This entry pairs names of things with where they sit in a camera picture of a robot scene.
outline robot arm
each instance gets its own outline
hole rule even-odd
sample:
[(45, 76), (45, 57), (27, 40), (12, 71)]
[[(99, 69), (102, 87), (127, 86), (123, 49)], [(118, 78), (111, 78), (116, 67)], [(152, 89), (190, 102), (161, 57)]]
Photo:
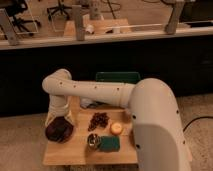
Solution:
[(139, 169), (143, 171), (190, 171), (176, 99), (157, 79), (138, 84), (72, 81), (67, 70), (46, 77), (43, 89), (50, 94), (49, 113), (66, 116), (67, 96), (105, 102), (132, 113)]

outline food item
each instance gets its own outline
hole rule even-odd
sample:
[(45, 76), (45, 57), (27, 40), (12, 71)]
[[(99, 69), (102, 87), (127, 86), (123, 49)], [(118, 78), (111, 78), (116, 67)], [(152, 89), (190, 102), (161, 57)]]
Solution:
[(56, 117), (45, 129), (48, 140), (64, 143), (69, 140), (73, 133), (74, 126), (64, 117)]
[(113, 135), (120, 135), (123, 131), (123, 126), (119, 122), (114, 122), (110, 126), (110, 131)]
[(97, 126), (101, 126), (103, 128), (106, 128), (108, 125), (109, 117), (107, 116), (107, 113), (95, 113), (90, 120), (90, 125), (88, 128), (88, 131), (93, 131), (97, 128)]

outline wooden table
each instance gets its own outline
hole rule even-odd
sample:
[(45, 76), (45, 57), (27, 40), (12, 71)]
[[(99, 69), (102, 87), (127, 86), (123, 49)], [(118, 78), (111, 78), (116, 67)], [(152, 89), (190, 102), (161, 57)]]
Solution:
[[(126, 117), (123, 109), (109, 106), (97, 109), (82, 109), (79, 106), (79, 98), (71, 98), (71, 111), (76, 121), (76, 129), (72, 138), (58, 144), (48, 142), (44, 154), (44, 165), (86, 165), (86, 164), (133, 164), (137, 163), (137, 155), (132, 135), (131, 119)], [(108, 127), (96, 128), (93, 133), (100, 136), (111, 135), (109, 125), (113, 121), (120, 121), (124, 130), (120, 135), (119, 152), (99, 152), (87, 147), (88, 126), (92, 115), (96, 112), (107, 112), (110, 117)]]
[[(130, 33), (131, 29), (128, 27), (129, 23), (127, 19), (116, 20), (88, 20), (84, 19), (84, 27), (88, 24), (94, 26), (95, 35), (106, 34), (107, 31), (112, 30), (113, 27), (121, 27), (121, 33)], [(75, 25), (73, 21), (67, 21), (64, 36), (75, 36)]]

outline cable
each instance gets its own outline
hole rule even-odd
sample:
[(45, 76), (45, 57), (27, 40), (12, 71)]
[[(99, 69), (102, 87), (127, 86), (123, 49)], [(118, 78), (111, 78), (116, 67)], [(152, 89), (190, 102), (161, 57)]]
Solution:
[(160, 2), (160, 0), (156, 0), (156, 1), (152, 1), (152, 0), (141, 0), (141, 1), (144, 1), (144, 2), (150, 3), (150, 4), (152, 4), (152, 3), (159, 3)]
[(195, 121), (200, 120), (200, 119), (213, 119), (213, 116), (200, 116), (197, 118), (192, 119), (184, 128), (183, 128), (183, 132), (186, 131), (186, 129)]
[[(109, 0), (106, 0), (106, 1), (101, 0), (101, 2), (104, 4), (107, 4), (110, 8), (110, 11), (101, 11), (101, 12), (102, 13), (112, 13), (113, 18), (116, 19), (114, 12), (120, 11), (122, 8), (122, 5), (119, 3), (116, 3), (116, 2), (110, 2)], [(116, 6), (118, 6), (118, 8), (113, 9), (112, 5), (116, 5)]]

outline office chair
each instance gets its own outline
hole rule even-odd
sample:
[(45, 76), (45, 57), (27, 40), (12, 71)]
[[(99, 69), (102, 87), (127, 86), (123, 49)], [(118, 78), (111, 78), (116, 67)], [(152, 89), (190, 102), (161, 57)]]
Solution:
[(9, 17), (13, 18), (12, 24), (15, 27), (18, 27), (19, 31), (29, 32), (30, 36), (33, 36), (33, 33), (30, 33), (30, 30), (27, 29), (24, 24), (26, 23), (36, 23), (38, 27), (41, 27), (41, 23), (38, 20), (24, 20), (22, 18), (17, 18), (16, 15), (19, 13), (23, 13), (28, 10), (27, 3), (25, 0), (12, 0), (13, 5), (5, 8)]
[(54, 15), (56, 12), (60, 11), (61, 14), (66, 15), (66, 19), (69, 20), (70, 16), (66, 9), (72, 9), (72, 7), (68, 7), (64, 5), (61, 0), (58, 0), (58, 5), (55, 7), (47, 8), (48, 19), (51, 20), (51, 15)]

